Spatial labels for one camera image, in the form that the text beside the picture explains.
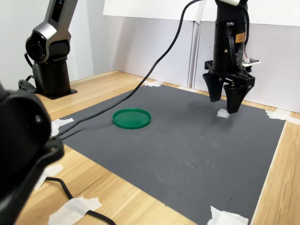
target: white tape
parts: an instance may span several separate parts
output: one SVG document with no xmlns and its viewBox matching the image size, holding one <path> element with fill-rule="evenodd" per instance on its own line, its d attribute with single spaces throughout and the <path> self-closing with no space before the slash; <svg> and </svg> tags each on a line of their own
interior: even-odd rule
<svg viewBox="0 0 300 225">
<path fill-rule="evenodd" d="M 195 93 L 195 92 L 198 92 L 199 90 L 196 90 L 196 89 L 192 89 L 192 88 L 185 88 L 185 87 L 179 87 L 178 89 L 180 89 L 180 90 L 187 90 L 187 91 L 190 91 L 190 92 L 193 92 L 193 93 Z"/>
<path fill-rule="evenodd" d="M 220 109 L 220 110 L 217 112 L 217 116 L 218 116 L 218 117 L 221 117 L 221 118 L 224 118 L 224 119 L 228 119 L 228 117 L 230 116 L 230 114 L 227 112 L 226 109 Z"/>
<path fill-rule="evenodd" d="M 277 109 L 271 115 L 270 119 L 286 120 L 290 115 L 290 111 Z"/>
<path fill-rule="evenodd" d="M 219 211 L 214 207 L 210 207 L 212 218 L 207 225 L 247 225 L 248 219 L 238 214 Z"/>
<path fill-rule="evenodd" d="M 72 198 L 50 216 L 48 225 L 73 225 L 82 219 L 87 211 L 95 211 L 101 206 L 98 198 Z"/>
<path fill-rule="evenodd" d="M 55 121 L 52 121 L 51 122 L 51 136 L 56 136 L 58 133 L 59 133 L 59 128 L 61 126 L 64 126 L 70 122 L 73 122 L 74 120 L 72 118 L 70 119 L 67 119 L 67 120 L 60 120 L 60 119 L 57 119 Z"/>
<path fill-rule="evenodd" d="M 266 110 L 267 115 L 270 119 L 286 120 L 290 123 L 300 125 L 300 120 L 290 116 L 290 111 L 277 109 L 274 112 Z"/>
<path fill-rule="evenodd" d="M 145 86 L 150 86 L 150 87 L 160 87 L 161 86 L 161 84 L 162 84 L 163 82 L 161 82 L 161 81 L 154 81 L 154 82 L 151 82 L 151 81 L 144 81 L 144 85 Z"/>
<path fill-rule="evenodd" d="M 46 177 L 53 177 L 56 174 L 58 174 L 62 169 L 63 169 L 63 167 L 60 164 L 53 165 L 53 166 L 45 168 L 42 175 L 38 179 L 36 185 L 34 186 L 34 189 L 38 190 L 42 186 L 42 184 L 45 181 Z"/>
</svg>

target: gray mat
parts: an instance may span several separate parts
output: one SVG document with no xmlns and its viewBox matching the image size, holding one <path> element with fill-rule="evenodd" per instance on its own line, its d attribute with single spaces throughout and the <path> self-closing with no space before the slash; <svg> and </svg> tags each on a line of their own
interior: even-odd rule
<svg viewBox="0 0 300 225">
<path fill-rule="evenodd" d="M 125 95 L 64 119 L 78 121 Z M 113 125 L 113 113 L 130 107 L 148 111 L 152 122 L 139 130 Z M 200 225 L 211 218 L 210 206 L 250 221 L 285 122 L 246 105 L 226 120 L 216 116 L 220 108 L 226 108 L 226 101 L 211 103 L 200 94 L 143 86 L 62 137 L 66 145 Z"/>
</svg>

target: white partition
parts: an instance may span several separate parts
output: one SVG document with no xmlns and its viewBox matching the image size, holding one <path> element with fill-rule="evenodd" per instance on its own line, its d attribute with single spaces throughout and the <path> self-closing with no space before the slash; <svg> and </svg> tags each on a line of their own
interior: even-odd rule
<svg viewBox="0 0 300 225">
<path fill-rule="evenodd" d="M 106 0 L 105 23 L 112 69 L 146 76 L 174 39 L 190 0 Z M 186 11 L 181 33 L 150 78 L 191 87 L 199 24 L 205 0 Z"/>
<path fill-rule="evenodd" d="M 261 64 L 252 67 L 251 75 L 255 77 L 255 86 L 246 95 L 245 100 L 300 113 L 300 11 L 295 11 L 300 4 L 294 2 L 280 5 L 275 3 L 282 1 L 276 0 L 272 0 L 273 5 L 270 4 L 270 0 L 263 2 L 265 5 L 262 1 L 250 0 L 248 4 L 251 24 L 247 53 L 250 58 L 260 60 Z M 267 4 L 270 5 L 269 10 L 263 11 Z M 213 59 L 216 9 L 215 2 L 207 0 L 202 18 L 208 21 L 201 22 L 199 51 L 193 78 L 193 88 L 198 90 L 207 91 L 202 75 L 207 73 L 207 70 L 204 70 L 204 62 Z"/>
</svg>

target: wooden tabletop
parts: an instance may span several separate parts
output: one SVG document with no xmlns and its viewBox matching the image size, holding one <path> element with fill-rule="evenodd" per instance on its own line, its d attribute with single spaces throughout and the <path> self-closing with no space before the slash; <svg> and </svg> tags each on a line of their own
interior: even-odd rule
<svg viewBox="0 0 300 225">
<path fill-rule="evenodd" d="M 130 91 L 140 82 L 137 79 L 140 77 L 113 71 L 72 82 L 71 88 L 78 90 L 76 94 L 56 100 L 43 96 L 39 98 L 51 120 L 55 120 Z M 178 87 L 167 83 L 163 85 Z M 208 95 L 205 91 L 197 93 Z M 247 101 L 243 101 L 243 104 L 275 110 L 273 107 Z M 293 112 L 290 116 L 300 119 L 299 113 Z M 66 145 L 64 157 L 55 164 L 63 166 L 63 170 L 55 177 L 65 182 L 74 197 L 99 198 L 102 207 L 96 211 L 111 218 L 116 224 L 194 224 Z M 31 193 L 16 224 L 47 224 L 49 216 L 67 201 L 68 198 L 59 183 L 45 181 L 39 190 Z M 286 122 L 252 224 L 292 225 L 299 224 L 299 221 L 300 126 Z M 77 224 L 104 223 L 86 215 Z"/>
</svg>

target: black power cord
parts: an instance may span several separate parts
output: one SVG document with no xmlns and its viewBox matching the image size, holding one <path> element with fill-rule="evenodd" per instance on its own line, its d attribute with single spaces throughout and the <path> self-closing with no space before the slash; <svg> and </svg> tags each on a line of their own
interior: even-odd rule
<svg viewBox="0 0 300 225">
<path fill-rule="evenodd" d="M 32 63 L 31 63 L 30 60 L 29 60 L 28 53 L 25 53 L 25 54 L 24 54 L 24 57 L 25 57 L 27 63 L 29 64 L 29 66 L 32 68 L 33 65 L 32 65 Z"/>
<path fill-rule="evenodd" d="M 178 26 L 177 33 L 176 33 L 176 35 L 175 35 L 175 37 L 174 37 L 174 40 L 172 41 L 171 45 L 170 45 L 169 48 L 166 50 L 166 52 L 165 52 L 165 53 L 164 53 L 164 54 L 163 54 L 163 55 L 162 55 L 162 56 L 154 63 L 154 65 L 152 66 L 152 68 L 150 69 L 150 71 L 148 72 L 148 74 L 144 77 L 144 79 L 139 83 L 139 85 L 137 85 L 137 87 L 136 87 L 136 88 L 135 88 L 128 96 L 126 96 L 125 98 L 121 99 L 119 102 L 113 104 L 112 106 L 110 106 L 110 107 L 108 107 L 108 108 L 106 108 L 106 109 L 104 109 L 104 110 L 102 110 L 102 111 L 100 111 L 100 112 L 98 112 L 98 113 L 96 113 L 96 114 L 94 114 L 94 115 L 92 115 L 92 116 L 89 116 L 89 117 L 86 117 L 86 118 L 83 118 L 83 119 L 77 121 L 75 124 L 73 124 L 72 126 L 70 126 L 70 127 L 67 128 L 67 129 L 65 129 L 65 130 L 62 131 L 61 133 L 57 134 L 56 136 L 61 136 L 61 135 L 65 134 L 65 133 L 68 132 L 69 130 L 71 130 L 71 129 L 73 129 L 74 127 L 76 127 L 78 124 L 80 124 L 80 123 L 82 123 L 82 122 L 84 122 L 84 121 L 93 119 L 93 118 L 95 118 L 96 116 L 99 116 L 99 115 L 105 113 L 106 111 L 108 111 L 108 110 L 110 110 L 110 109 L 116 107 L 118 104 L 120 104 L 120 103 L 126 101 L 127 99 L 129 99 L 129 98 L 130 98 L 130 97 L 131 97 L 131 96 L 132 96 L 132 95 L 140 88 L 140 86 L 144 83 L 144 81 L 150 76 L 150 74 L 152 73 L 152 71 L 154 70 L 154 68 L 156 67 L 156 65 L 157 65 L 157 64 L 158 64 L 158 63 L 159 63 L 159 62 L 160 62 L 160 61 L 161 61 L 161 60 L 169 53 L 169 51 L 172 49 L 173 45 L 175 44 L 175 42 L 176 42 L 176 40 L 177 40 L 177 38 L 178 38 L 178 36 L 179 36 L 180 30 L 181 30 L 181 27 L 182 27 L 183 17 L 184 17 L 184 14 L 185 14 L 187 8 L 188 8 L 190 5 L 192 5 L 192 4 L 196 3 L 196 2 L 199 2 L 199 1 L 202 1 L 202 0 L 193 0 L 193 1 L 191 1 L 190 3 L 188 3 L 188 4 L 184 7 L 184 9 L 183 9 L 183 11 L 182 11 L 182 13 L 181 13 L 181 17 L 180 17 L 180 22 L 179 22 L 179 26 Z"/>
<path fill-rule="evenodd" d="M 249 19 L 249 14 L 248 14 L 248 10 L 245 6 L 241 5 L 241 4 L 238 4 L 239 7 L 241 7 L 241 9 L 243 10 L 245 16 L 246 16 L 246 28 L 247 28 L 247 31 L 246 31 L 246 41 L 245 41 L 245 49 L 246 49 L 246 46 L 248 44 L 248 40 L 249 40 L 249 29 L 250 29 L 250 19 Z"/>
<path fill-rule="evenodd" d="M 55 177 L 46 177 L 46 180 L 59 182 L 61 184 L 62 188 L 64 189 L 64 191 L 66 192 L 68 199 L 71 200 L 73 198 L 73 196 L 71 195 L 70 191 L 68 190 L 65 182 L 62 179 L 55 178 Z M 100 219 L 109 225 L 116 225 L 116 223 L 113 220 L 111 220 L 110 218 L 108 218 L 100 213 L 94 212 L 92 210 L 87 211 L 86 214 L 88 214 L 92 217 L 95 217 L 97 219 Z"/>
</svg>

